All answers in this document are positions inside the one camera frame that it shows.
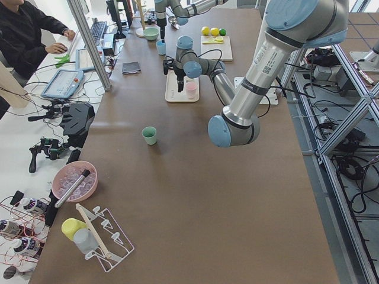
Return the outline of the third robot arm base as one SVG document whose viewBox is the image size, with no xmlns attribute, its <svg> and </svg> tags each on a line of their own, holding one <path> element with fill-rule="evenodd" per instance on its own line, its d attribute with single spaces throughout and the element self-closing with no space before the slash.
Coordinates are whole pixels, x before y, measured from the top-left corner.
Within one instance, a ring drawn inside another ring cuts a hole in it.
<svg viewBox="0 0 379 284">
<path fill-rule="evenodd" d="M 370 51 L 350 51 L 349 54 L 358 69 L 364 72 L 378 73 L 378 41 Z"/>
</svg>

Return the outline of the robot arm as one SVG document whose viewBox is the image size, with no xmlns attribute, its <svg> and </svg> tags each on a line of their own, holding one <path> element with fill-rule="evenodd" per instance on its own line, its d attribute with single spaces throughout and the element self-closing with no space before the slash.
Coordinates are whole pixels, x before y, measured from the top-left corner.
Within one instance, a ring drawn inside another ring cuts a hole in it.
<svg viewBox="0 0 379 284">
<path fill-rule="evenodd" d="M 255 110 L 290 54 L 343 42 L 348 14 L 348 1 L 268 1 L 252 64 L 238 87 L 229 81 L 220 60 L 195 53 L 189 36 L 177 39 L 175 58 L 163 61 L 163 71 L 174 71 L 178 91 L 184 88 L 184 77 L 208 76 L 224 104 L 208 122 L 211 142 L 218 147 L 246 145 L 259 135 Z"/>
<path fill-rule="evenodd" d="M 210 10 L 213 7 L 218 5 L 223 5 L 227 1 L 222 0 L 203 0 L 197 1 L 186 7 L 181 5 L 181 1 L 177 0 L 155 0 L 155 14 L 156 14 L 156 23 L 160 28 L 160 39 L 162 42 L 165 42 L 165 29 L 168 24 L 166 9 L 169 8 L 174 14 L 175 18 L 178 21 L 179 25 L 185 25 L 188 22 L 188 19 L 196 15 L 203 14 Z"/>
</svg>

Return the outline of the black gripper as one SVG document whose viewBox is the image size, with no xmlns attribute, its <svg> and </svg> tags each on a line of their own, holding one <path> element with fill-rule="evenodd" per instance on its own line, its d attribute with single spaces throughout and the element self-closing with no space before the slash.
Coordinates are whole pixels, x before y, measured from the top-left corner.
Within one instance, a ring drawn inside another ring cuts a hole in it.
<svg viewBox="0 0 379 284">
<path fill-rule="evenodd" d="M 163 74 L 167 75 L 172 70 L 176 74 L 178 92 L 182 92 L 184 89 L 184 77 L 186 76 L 184 70 L 178 67 L 175 63 L 175 59 L 169 58 L 163 60 Z"/>
<path fill-rule="evenodd" d="M 160 27 L 160 39 L 165 41 L 165 27 L 166 27 L 166 12 L 156 11 L 157 25 Z"/>
</svg>

